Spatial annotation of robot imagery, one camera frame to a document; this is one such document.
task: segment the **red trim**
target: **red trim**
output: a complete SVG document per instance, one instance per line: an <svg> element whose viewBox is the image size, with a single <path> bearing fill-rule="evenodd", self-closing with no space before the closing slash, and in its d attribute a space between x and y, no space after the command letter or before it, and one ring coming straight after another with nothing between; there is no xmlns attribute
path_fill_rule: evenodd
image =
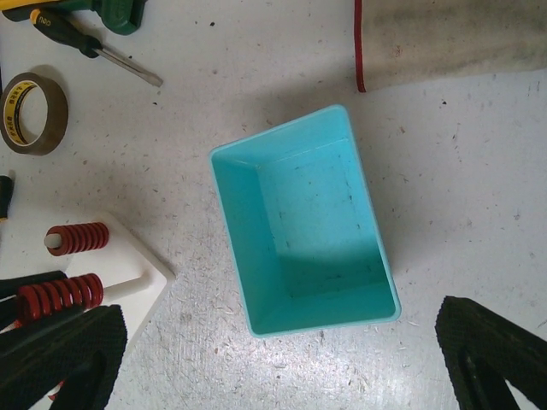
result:
<svg viewBox="0 0 547 410"><path fill-rule="evenodd" d="M356 77L357 90L367 92L365 88L365 74L362 66L362 0L356 0L353 22L353 39L356 45Z"/></svg>

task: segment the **plastic container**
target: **plastic container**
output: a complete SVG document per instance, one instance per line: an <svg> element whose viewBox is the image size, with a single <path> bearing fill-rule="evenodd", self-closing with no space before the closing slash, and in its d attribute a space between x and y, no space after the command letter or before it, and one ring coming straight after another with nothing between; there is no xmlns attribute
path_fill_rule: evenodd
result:
<svg viewBox="0 0 547 410"><path fill-rule="evenodd" d="M219 147L210 160L254 336L398 318L345 108Z"/></svg>

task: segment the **tabletop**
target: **tabletop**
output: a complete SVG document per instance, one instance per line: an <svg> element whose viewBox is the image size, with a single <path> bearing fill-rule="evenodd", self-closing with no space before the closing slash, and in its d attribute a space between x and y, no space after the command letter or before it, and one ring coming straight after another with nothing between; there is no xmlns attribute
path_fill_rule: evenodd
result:
<svg viewBox="0 0 547 410"><path fill-rule="evenodd" d="M67 93L69 120L47 156L0 148L1 173L16 175L1 275L55 267L43 232L97 211L173 270L108 409L456 409L434 330L447 295L547 337L547 72L359 94L353 2L150 0L127 37L92 12L76 17L165 83L3 18L4 84L29 70L49 76ZM350 112L403 314L253 338L209 152L334 103Z"/></svg>

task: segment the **red coil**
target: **red coil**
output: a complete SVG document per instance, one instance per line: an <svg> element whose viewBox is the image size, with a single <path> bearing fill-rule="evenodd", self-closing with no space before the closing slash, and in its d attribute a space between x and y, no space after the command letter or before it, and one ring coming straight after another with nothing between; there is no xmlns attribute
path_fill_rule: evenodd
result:
<svg viewBox="0 0 547 410"><path fill-rule="evenodd" d="M17 292L18 319L28 325L74 305L95 308L103 302L103 296L103 283L95 273L21 286Z"/></svg>
<svg viewBox="0 0 547 410"><path fill-rule="evenodd" d="M54 256L63 256L104 248L109 242L109 228L102 222L81 225L53 226L47 235L61 235L59 248L48 248Z"/></svg>

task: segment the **brown packing tape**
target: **brown packing tape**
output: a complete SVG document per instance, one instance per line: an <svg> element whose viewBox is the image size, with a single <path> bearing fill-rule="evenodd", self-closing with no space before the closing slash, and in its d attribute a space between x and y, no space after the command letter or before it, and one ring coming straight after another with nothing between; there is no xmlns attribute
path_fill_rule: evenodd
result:
<svg viewBox="0 0 547 410"><path fill-rule="evenodd" d="M40 136L28 143L21 131L21 108L28 93L37 87L44 92L48 114ZM3 111L3 120L0 123L2 138L18 154L49 154L59 145L67 130L68 103L65 93L55 81L35 73L15 76L0 98L0 107Z"/></svg>

